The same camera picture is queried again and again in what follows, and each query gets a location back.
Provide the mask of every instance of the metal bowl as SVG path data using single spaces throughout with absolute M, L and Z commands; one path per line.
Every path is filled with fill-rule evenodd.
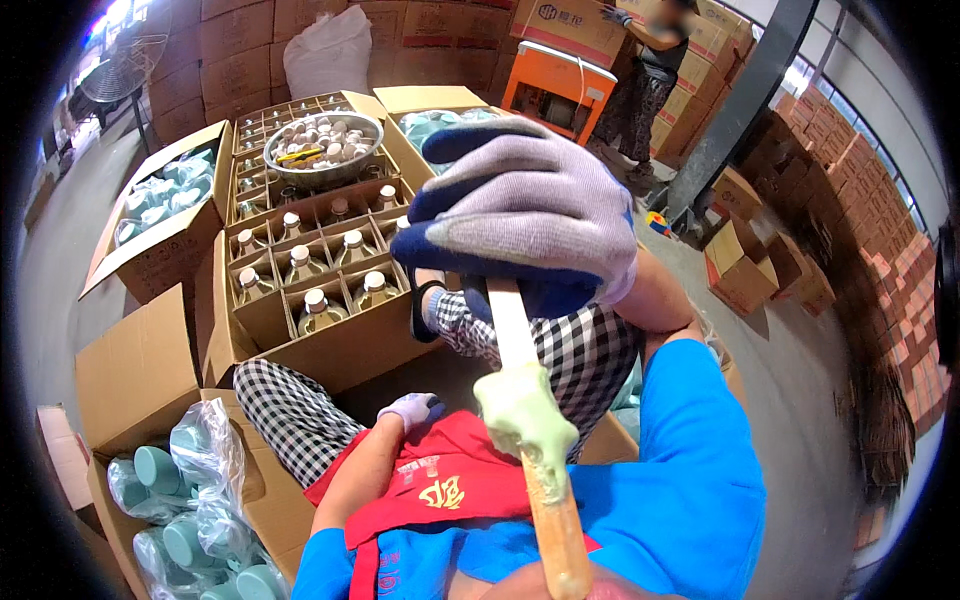
M 306 119 L 302 117 L 284 125 L 276 131 L 263 147 L 263 161 L 267 163 L 267 168 L 274 169 L 280 175 L 280 178 L 295 187 L 301 187 L 309 190 L 324 189 L 334 187 L 348 180 L 356 179 L 360 173 L 373 160 L 376 149 L 383 143 L 383 127 L 376 119 L 372 119 L 366 114 L 351 112 L 348 110 L 336 110 L 318 112 L 311 114 L 309 118 L 327 117 L 331 123 L 344 121 L 347 123 L 348 130 L 360 130 L 364 137 L 373 139 L 370 150 L 363 156 L 351 158 L 345 162 L 332 167 L 322 169 L 285 169 L 278 165 L 271 156 L 271 152 L 276 147 L 282 137 L 283 131 L 288 127 L 295 126 L 298 122 Z

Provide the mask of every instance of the blue rubber-coated glove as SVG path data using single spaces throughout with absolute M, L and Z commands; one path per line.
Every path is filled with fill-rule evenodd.
M 423 157 L 456 164 L 411 203 L 411 227 L 390 248 L 400 263 L 516 279 L 532 318 L 615 303 L 633 287 L 631 195 L 584 148 L 506 117 L 436 132 Z M 482 293 L 468 287 L 466 295 L 474 315 L 489 321 Z
M 634 20 L 628 12 L 612 7 L 609 4 L 604 5 L 604 7 L 600 9 L 600 14 L 608 21 L 612 21 L 623 27 L 630 25 L 630 22 Z
M 376 414 L 380 420 L 387 413 L 394 413 L 403 419 L 403 433 L 424 423 L 430 424 L 440 418 L 446 410 L 446 405 L 440 402 L 436 394 L 420 394 L 413 392 L 394 400 L 390 406 L 385 406 Z

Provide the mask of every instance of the warehouse wall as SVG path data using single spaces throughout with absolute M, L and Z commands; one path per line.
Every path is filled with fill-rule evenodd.
M 777 5 L 776 0 L 723 1 L 761 25 L 769 22 Z M 811 63 L 819 62 L 824 54 L 839 11 L 834 0 L 821 0 L 800 50 Z M 949 211 L 944 163 L 910 82 L 879 42 L 851 16 L 845 19 L 824 72 L 883 142 L 935 237 Z

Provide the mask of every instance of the sandal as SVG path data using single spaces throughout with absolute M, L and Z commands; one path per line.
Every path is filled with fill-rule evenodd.
M 446 290 L 446 284 L 438 279 L 430 279 L 426 283 L 417 285 L 417 280 L 414 278 L 414 273 L 417 271 L 417 268 L 404 266 L 403 270 L 407 274 L 407 279 L 410 281 L 410 292 L 412 295 L 410 302 L 410 335 L 418 342 L 429 344 L 440 337 L 440 334 L 434 333 L 426 326 L 426 323 L 423 321 L 423 315 L 420 312 L 420 306 L 423 304 L 423 296 L 425 296 L 427 292 L 437 286 Z

